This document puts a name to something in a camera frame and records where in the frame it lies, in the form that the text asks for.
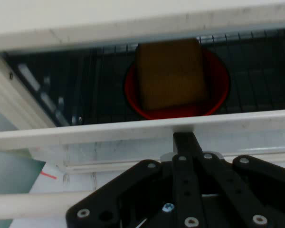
red line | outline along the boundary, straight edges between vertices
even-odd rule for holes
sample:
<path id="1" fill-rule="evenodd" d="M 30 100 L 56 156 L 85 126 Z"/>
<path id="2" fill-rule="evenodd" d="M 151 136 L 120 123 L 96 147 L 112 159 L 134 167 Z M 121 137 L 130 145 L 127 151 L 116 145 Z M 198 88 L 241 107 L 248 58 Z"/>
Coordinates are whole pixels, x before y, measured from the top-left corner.
<path id="1" fill-rule="evenodd" d="M 55 176 L 53 176 L 53 175 L 51 175 L 51 174 L 48 174 L 48 173 L 46 173 L 46 172 L 43 172 L 43 171 L 41 171 L 40 174 L 41 174 L 41 175 L 44 175 L 44 176 L 47 176 L 47 177 L 50 177 L 50 178 L 53 178 L 53 179 L 57 179 L 57 177 L 55 177 Z"/>

bolt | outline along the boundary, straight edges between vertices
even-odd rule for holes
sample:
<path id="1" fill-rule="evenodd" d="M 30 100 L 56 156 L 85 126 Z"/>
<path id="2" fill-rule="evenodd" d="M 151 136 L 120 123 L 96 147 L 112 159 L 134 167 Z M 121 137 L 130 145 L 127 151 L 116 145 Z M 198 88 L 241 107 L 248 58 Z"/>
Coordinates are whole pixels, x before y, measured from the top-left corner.
<path id="1" fill-rule="evenodd" d="M 198 227 L 199 224 L 200 223 L 199 223 L 198 219 L 195 218 L 195 217 L 188 217 L 188 218 L 185 219 L 185 226 L 186 227 L 189 227 L 189 228 L 191 228 L 191 227 Z"/>
<path id="2" fill-rule="evenodd" d="M 14 74 L 12 72 L 9 73 L 9 79 L 12 80 L 14 78 Z"/>
<path id="3" fill-rule="evenodd" d="M 239 162 L 244 163 L 244 164 L 247 164 L 247 163 L 249 163 L 249 160 L 248 160 L 247 158 L 241 158 L 241 159 L 239 160 Z"/>
<path id="4" fill-rule="evenodd" d="M 80 219 L 88 217 L 89 215 L 90 215 L 89 209 L 81 209 L 77 212 L 77 217 Z"/>
<path id="5" fill-rule="evenodd" d="M 204 154 L 204 158 L 211 159 L 212 155 L 210 153 L 206 153 L 206 154 Z"/>
<path id="6" fill-rule="evenodd" d="M 266 225 L 267 224 L 267 219 L 263 215 L 254 215 L 252 217 L 252 220 L 257 225 Z"/>
<path id="7" fill-rule="evenodd" d="M 148 164 L 148 168 L 155 168 L 155 164 L 153 164 L 153 163 L 150 163 L 150 164 Z"/>
<path id="8" fill-rule="evenodd" d="M 162 207 L 162 211 L 164 211 L 164 212 L 171 212 L 173 209 L 174 209 L 174 205 L 172 203 L 166 203 Z"/>
<path id="9" fill-rule="evenodd" d="M 185 160 L 187 160 L 187 158 L 185 156 L 181 156 L 181 157 L 179 157 L 179 160 L 180 161 L 185 161 Z"/>

red bowl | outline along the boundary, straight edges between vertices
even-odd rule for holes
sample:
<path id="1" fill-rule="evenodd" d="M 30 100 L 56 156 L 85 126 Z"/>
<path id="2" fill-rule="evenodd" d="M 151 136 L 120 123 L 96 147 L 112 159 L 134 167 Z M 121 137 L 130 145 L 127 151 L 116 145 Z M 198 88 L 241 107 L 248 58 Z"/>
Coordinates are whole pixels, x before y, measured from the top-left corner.
<path id="1" fill-rule="evenodd" d="M 204 77 L 209 91 L 209 99 L 200 103 L 186 104 L 158 110 L 143 110 L 140 106 L 138 78 L 135 64 L 129 68 L 124 91 L 131 107 L 149 120 L 210 115 L 225 101 L 229 92 L 229 75 L 221 60 L 210 51 L 202 49 Z"/>

wire rack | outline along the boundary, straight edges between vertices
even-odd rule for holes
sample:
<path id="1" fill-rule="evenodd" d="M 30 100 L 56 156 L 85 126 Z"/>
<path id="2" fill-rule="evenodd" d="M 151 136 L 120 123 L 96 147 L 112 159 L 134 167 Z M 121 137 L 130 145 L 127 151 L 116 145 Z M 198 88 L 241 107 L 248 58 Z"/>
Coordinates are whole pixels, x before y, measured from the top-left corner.
<path id="1" fill-rule="evenodd" d="M 197 37 L 230 75 L 230 92 L 215 114 L 285 109 L 285 29 Z M 124 96 L 137 44 L 8 57 L 7 62 L 57 125 L 142 120 Z M 34 91 L 25 63 L 40 83 Z M 47 94 L 52 107 L 41 99 Z"/>

sponge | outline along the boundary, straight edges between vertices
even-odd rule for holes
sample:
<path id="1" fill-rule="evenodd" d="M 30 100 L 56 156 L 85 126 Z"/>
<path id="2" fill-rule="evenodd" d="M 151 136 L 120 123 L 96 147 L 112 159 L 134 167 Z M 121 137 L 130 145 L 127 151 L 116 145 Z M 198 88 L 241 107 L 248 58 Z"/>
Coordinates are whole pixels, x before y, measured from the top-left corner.
<path id="1" fill-rule="evenodd" d="M 208 98 L 201 47 L 196 39 L 140 44 L 135 54 L 144 110 Z"/>

